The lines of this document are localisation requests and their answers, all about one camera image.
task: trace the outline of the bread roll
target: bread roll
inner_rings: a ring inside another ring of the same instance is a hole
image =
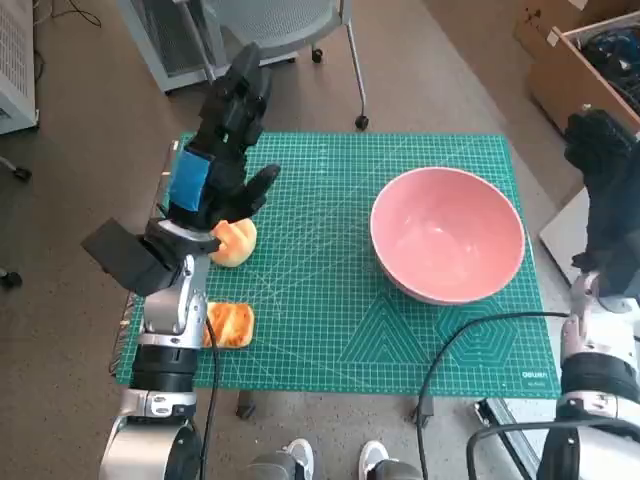
[[[246,303],[214,303],[207,305],[207,316],[219,348],[242,348],[253,338],[253,310]],[[211,347],[209,329],[204,326],[205,347]]]
[[[211,233],[221,243],[218,251],[209,256],[214,263],[223,267],[237,267],[249,258],[256,248],[258,232],[249,218],[236,223],[222,220]]]

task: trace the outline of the wire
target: wire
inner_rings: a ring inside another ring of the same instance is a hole
[[[40,5],[41,0],[38,0],[34,5],[33,8],[34,10],[36,8],[38,8],[38,6]],[[44,22],[45,20],[48,20],[49,18],[51,18],[53,16],[53,0],[50,0],[49,2],[49,11],[47,13],[44,14],[44,16],[42,18],[38,18],[36,20],[33,21],[33,26],[35,27],[36,25],[40,25],[42,22]]]
[[[91,12],[88,12],[86,10],[82,10],[81,8],[78,7],[78,5],[76,5],[74,0],[67,0],[67,2],[69,2],[69,5],[71,5],[71,8],[69,10],[64,10],[62,12],[53,13],[51,15],[51,18],[64,17],[65,15],[75,13],[80,15],[91,25],[94,25],[98,28],[102,28],[102,20],[100,20],[100,18],[97,15]]]
[[[216,409],[216,397],[218,392],[218,384],[220,383],[220,352],[216,344],[216,334],[213,331],[211,322],[207,318],[207,330],[211,337],[211,347],[213,348],[213,385],[211,385],[211,398],[209,399],[209,408],[207,409],[207,420],[204,424],[204,432],[202,435],[202,450],[200,452],[200,480],[205,480],[207,476],[207,452],[209,451],[209,437],[211,437],[211,425],[213,424],[213,412]]]
[[[449,347],[469,328],[474,327],[476,325],[480,325],[487,322],[492,322],[494,320],[508,320],[511,318],[523,318],[523,317],[559,317],[559,318],[567,318],[569,315],[566,313],[560,312],[517,312],[517,313],[504,313],[497,315],[488,315],[486,317],[476,318],[471,320],[466,325],[463,325],[455,333],[445,342],[445,344],[440,348],[438,353],[436,354],[427,374],[424,377],[424,381],[422,383],[422,388],[420,388],[420,393],[418,395],[418,406],[416,407],[416,431],[418,433],[418,454],[420,456],[420,467],[422,468],[422,478],[423,480],[429,479],[429,472],[427,471],[427,460],[424,455],[424,438],[422,436],[422,425],[420,422],[420,412],[422,411],[422,404],[424,403],[424,399],[427,396],[427,390],[429,388],[429,382],[431,381],[431,377],[433,377],[436,368],[442,361],[444,354],[448,351]]]
[[[474,433],[467,442],[467,473],[469,475],[469,480],[476,480],[478,478],[476,474],[474,450],[478,442],[484,438],[507,432],[526,430],[554,430],[558,428],[595,427],[598,425],[623,427],[625,429],[634,430],[638,435],[640,435],[640,428],[618,418],[592,418],[583,420],[561,420],[555,422],[511,423],[508,425],[497,425],[494,427],[481,428],[476,433]]]
[[[40,60],[40,68],[38,69],[38,73],[36,73],[34,80],[34,83],[38,83],[42,78],[42,75],[44,75],[44,69],[47,66],[47,62],[45,62],[44,57],[37,48],[33,51],[33,57],[34,59],[38,58]]]

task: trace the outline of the cardboard box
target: cardboard box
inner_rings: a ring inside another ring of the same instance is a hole
[[[640,132],[640,116],[580,53],[576,45],[594,35],[640,23],[640,12],[562,33],[556,27],[548,36],[548,51],[527,77],[531,93],[561,130],[569,116],[585,106],[605,110],[631,132]]]
[[[639,0],[525,0],[514,36],[533,58],[548,48],[553,27],[561,32],[624,15],[640,7]]]

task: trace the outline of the chair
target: chair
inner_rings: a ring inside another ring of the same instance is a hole
[[[351,0],[202,0],[205,21],[214,50],[220,48],[220,27],[226,27],[240,43],[256,42],[263,57],[278,57],[311,47],[311,58],[322,62],[316,43],[344,25],[360,92],[361,111],[356,127],[365,130],[366,94],[351,25]]]

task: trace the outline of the shoe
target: shoe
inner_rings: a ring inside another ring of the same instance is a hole
[[[358,464],[358,479],[366,480],[367,473],[382,460],[389,459],[389,452],[377,440],[369,440],[360,453],[360,463]]]
[[[313,450],[311,444],[304,438],[296,438],[289,445],[284,447],[284,451],[295,458],[304,468],[304,479],[311,480],[313,478]]]

